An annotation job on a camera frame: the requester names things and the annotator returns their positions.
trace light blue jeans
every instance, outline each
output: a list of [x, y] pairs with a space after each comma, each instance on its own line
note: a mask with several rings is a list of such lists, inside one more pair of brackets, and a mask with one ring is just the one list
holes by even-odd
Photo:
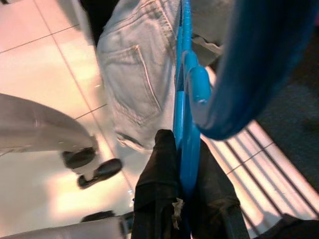
[[[193, 49], [202, 65], [221, 53], [233, 0], [192, 2]], [[151, 150], [157, 130], [172, 129], [179, 0], [120, 0], [97, 55], [118, 140]]]

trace black leather shoe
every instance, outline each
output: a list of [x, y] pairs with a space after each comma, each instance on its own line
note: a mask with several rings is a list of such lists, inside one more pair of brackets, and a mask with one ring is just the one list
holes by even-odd
[[121, 171], [123, 165], [120, 159], [113, 158], [102, 163], [95, 171], [91, 180], [86, 180], [83, 175], [78, 178], [78, 186], [86, 189], [98, 182], [104, 181]]

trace white floor tile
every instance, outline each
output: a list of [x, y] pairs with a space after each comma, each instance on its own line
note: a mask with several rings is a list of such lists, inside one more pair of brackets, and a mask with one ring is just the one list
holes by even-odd
[[242, 130], [234, 137], [230, 138], [228, 142], [243, 162], [262, 150], [252, 137], [246, 133], [246, 130]]
[[32, 100], [73, 118], [89, 111], [51, 36], [0, 54], [0, 93]]
[[35, 0], [51, 33], [64, 30], [78, 24], [70, 0]]
[[[274, 172], [273, 166], [269, 165], [263, 153], [259, 153], [245, 164], [283, 213], [301, 219], [315, 218], [314, 213], [293, 191], [282, 176]], [[262, 233], [268, 230], [280, 219], [279, 213], [254, 183], [243, 166], [229, 173], [228, 177], [235, 187], [242, 208], [251, 218], [259, 232]], [[317, 204], [318, 201], [315, 198], [309, 198], [309, 200], [312, 204]]]
[[206, 142], [209, 150], [226, 174], [240, 165], [224, 142], [214, 141], [204, 136], [202, 136], [202, 139]]
[[32, 0], [0, 4], [0, 52], [49, 34]]
[[249, 224], [249, 222], [246, 220], [245, 217], [243, 217], [248, 234], [249, 234], [249, 238], [253, 239], [256, 238], [258, 236], [258, 234], [253, 230], [252, 226]]
[[113, 155], [117, 157], [118, 142], [113, 130], [113, 123], [111, 118], [112, 112], [111, 112], [110, 106], [109, 105], [103, 106], [93, 111], [92, 113], [95, 116], [95, 119], [97, 120], [97, 123], [99, 124], [102, 130], [102, 133], [106, 138], [106, 142], [108, 143], [108, 146], [110, 147]]
[[102, 128], [103, 134], [106, 137], [112, 152], [116, 157], [122, 160], [124, 164], [123, 172], [129, 180], [132, 188], [135, 189], [139, 176], [144, 170], [150, 155], [139, 153], [129, 147], [120, 146], [113, 133], [109, 106], [104, 106], [96, 111], [93, 111], [93, 114]]
[[318, 192], [308, 183], [304, 176], [287, 159], [287, 157], [281, 152], [281, 150], [275, 144], [269, 145], [266, 148], [266, 150], [277, 162], [277, 164], [281, 167], [281, 169], [290, 177], [290, 179], [294, 182], [297, 188], [304, 194], [304, 196], [310, 202], [312, 202], [312, 205], [316, 208], [316, 210], [319, 211]]
[[98, 141], [99, 149], [100, 149], [100, 162], [105, 162], [114, 158], [113, 153], [111, 152], [108, 144], [105, 141], [105, 138], [102, 135], [102, 132], [98, 128], [92, 113], [88, 113], [85, 116], [78, 118], [80, 124], [82, 124], [90, 135], [94, 135]]
[[273, 142], [264, 129], [255, 120], [251, 121], [247, 128], [252, 132], [263, 147], [267, 147]]
[[77, 29], [54, 34], [59, 48], [70, 66], [90, 108], [106, 104], [102, 78], [96, 61], [94, 46], [89, 46], [84, 35]]
[[99, 211], [132, 210], [121, 173], [80, 190], [58, 152], [9, 153], [0, 158], [0, 168], [5, 168], [0, 174], [0, 237], [77, 223]]

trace black shoe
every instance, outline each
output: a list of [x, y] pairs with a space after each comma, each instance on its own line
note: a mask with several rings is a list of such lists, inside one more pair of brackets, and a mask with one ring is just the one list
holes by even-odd
[[85, 216], [84, 218], [81, 219], [80, 222], [85, 223], [85, 222], [91, 222], [91, 221], [96, 221], [96, 220], [101, 220], [104, 218], [111, 218], [111, 217], [115, 217], [115, 214], [113, 211], [98, 212], [98, 213]]
[[84, 148], [79, 152], [63, 152], [62, 159], [65, 167], [75, 169], [90, 163], [95, 157], [93, 148]]
[[121, 171], [123, 165], [120, 159], [113, 158], [102, 163], [95, 171], [91, 180], [86, 180], [83, 175], [78, 178], [78, 186], [81, 189], [86, 189], [98, 182], [111, 178]]

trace tiled floor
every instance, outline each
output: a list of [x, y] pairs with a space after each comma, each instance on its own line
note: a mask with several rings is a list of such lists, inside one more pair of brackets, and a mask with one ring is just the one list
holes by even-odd
[[[8, 153], [0, 157], [0, 237], [33, 229], [67, 225], [83, 216], [130, 208], [134, 189], [148, 155], [116, 144], [107, 96], [102, 86], [94, 48], [79, 31], [71, 1], [21, 0], [0, 4], [0, 93], [30, 99], [75, 119], [96, 135], [101, 161], [119, 155], [122, 173], [84, 191], [57, 152]], [[315, 215], [266, 157], [269, 152], [297, 187], [319, 210], [319, 196], [280, 152], [256, 122], [224, 142], [205, 139], [233, 182], [242, 208], [260, 232], [279, 215], [247, 174], [261, 182], [283, 212], [310, 219]], [[251, 237], [254, 233], [249, 228]]]

